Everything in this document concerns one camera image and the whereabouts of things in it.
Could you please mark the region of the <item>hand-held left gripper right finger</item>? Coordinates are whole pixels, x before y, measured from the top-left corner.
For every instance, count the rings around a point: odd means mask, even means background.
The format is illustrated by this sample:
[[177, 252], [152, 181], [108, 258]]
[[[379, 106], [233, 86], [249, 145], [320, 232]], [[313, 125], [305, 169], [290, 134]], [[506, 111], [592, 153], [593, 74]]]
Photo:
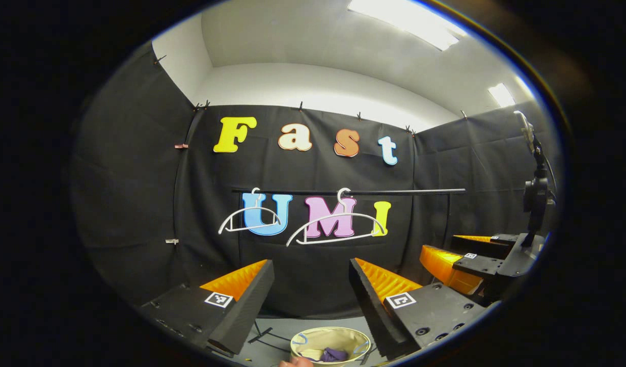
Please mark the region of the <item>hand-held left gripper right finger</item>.
[[489, 314], [442, 283], [419, 286], [367, 261], [349, 261], [349, 281], [382, 357], [429, 353]]

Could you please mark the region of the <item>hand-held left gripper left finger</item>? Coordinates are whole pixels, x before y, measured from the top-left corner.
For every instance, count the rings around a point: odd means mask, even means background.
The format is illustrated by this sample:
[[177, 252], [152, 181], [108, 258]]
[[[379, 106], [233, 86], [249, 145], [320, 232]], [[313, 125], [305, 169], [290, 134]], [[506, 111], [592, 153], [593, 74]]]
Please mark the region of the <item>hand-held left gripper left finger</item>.
[[238, 355], [274, 281], [270, 259], [203, 285], [179, 285], [138, 307], [154, 326], [201, 353]]

